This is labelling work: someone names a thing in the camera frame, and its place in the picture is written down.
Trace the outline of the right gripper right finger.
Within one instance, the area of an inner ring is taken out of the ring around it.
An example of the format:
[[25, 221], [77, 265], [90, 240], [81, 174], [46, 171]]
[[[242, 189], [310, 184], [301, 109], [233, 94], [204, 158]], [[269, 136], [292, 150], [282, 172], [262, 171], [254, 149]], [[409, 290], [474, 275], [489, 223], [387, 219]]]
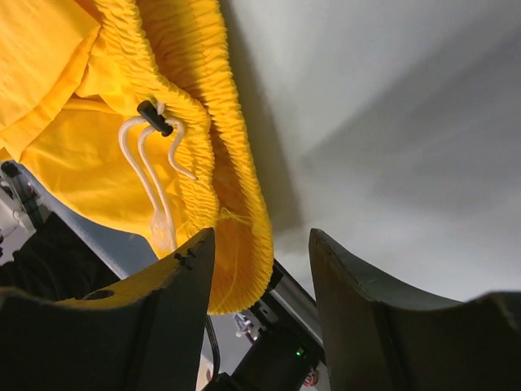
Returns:
[[319, 229], [309, 258], [333, 390], [517, 390], [520, 295], [415, 288]]

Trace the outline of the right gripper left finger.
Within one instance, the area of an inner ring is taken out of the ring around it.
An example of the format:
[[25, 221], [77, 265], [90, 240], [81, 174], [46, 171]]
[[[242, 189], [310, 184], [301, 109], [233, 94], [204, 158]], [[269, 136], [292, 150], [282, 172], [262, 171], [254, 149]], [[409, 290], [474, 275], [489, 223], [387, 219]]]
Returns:
[[174, 253], [81, 300], [1, 291], [4, 390], [193, 390], [214, 269], [202, 229]]

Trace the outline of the yellow shorts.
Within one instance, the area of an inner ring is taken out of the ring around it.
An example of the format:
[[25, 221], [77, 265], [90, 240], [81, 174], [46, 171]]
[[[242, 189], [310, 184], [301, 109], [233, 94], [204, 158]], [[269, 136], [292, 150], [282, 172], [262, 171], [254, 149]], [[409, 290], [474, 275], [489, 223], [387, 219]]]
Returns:
[[210, 313], [265, 292], [273, 236], [218, 2], [2, 2], [1, 157], [159, 257], [213, 228]]

